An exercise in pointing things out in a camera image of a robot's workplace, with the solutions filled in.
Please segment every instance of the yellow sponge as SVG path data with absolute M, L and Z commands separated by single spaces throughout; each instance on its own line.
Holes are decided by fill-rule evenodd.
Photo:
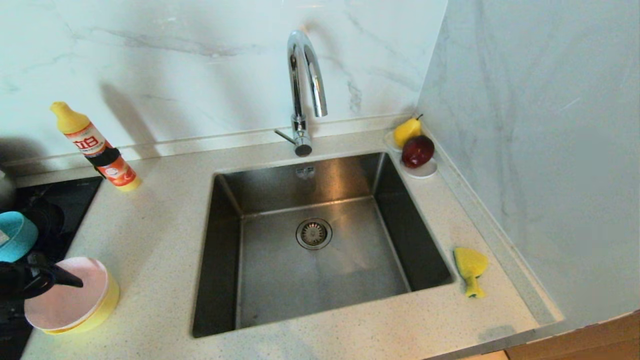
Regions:
M 458 272 L 467 283 L 467 297 L 484 297 L 484 291 L 478 286 L 477 278 L 489 266 L 489 259 L 478 251 L 466 247 L 453 250 Z

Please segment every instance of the countertop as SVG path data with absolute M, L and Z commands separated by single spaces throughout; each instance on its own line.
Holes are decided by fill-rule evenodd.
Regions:
M 84 334 L 34 331 L 22 358 L 416 360 L 539 327 L 436 173 L 427 179 L 403 174 L 403 180 L 455 276 L 452 284 L 205 338 L 191 336 L 213 175 L 386 151 L 384 134 L 317 138 L 305 159 L 282 142 L 132 161 L 142 185 L 122 193 L 103 183 L 67 254 L 97 258 L 107 266 L 121 286 L 118 307 Z M 92 168 L 82 168 L 25 177 L 19 184 L 94 175 Z M 486 298 L 464 296 L 452 255 L 457 246 L 489 257 L 480 279 Z

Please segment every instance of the sink drain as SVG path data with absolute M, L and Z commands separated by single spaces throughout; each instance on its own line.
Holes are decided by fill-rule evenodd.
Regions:
M 325 247 L 332 236 L 331 226 L 321 218 L 306 219 L 296 230 L 296 239 L 305 249 L 319 250 Z

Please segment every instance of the stainless steel sink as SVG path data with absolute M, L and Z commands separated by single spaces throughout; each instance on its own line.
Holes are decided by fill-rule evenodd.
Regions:
M 193 336 L 451 281 L 385 153 L 218 174 Z

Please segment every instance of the marble backsplash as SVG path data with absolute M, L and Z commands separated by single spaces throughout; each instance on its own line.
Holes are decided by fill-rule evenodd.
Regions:
M 314 43 L 329 115 L 413 111 L 446 0 L 7 0 L 0 163 L 75 152 L 53 101 L 117 146 L 283 127 L 289 33 Z
M 637 1 L 449 1 L 418 110 L 567 321 L 638 307 Z

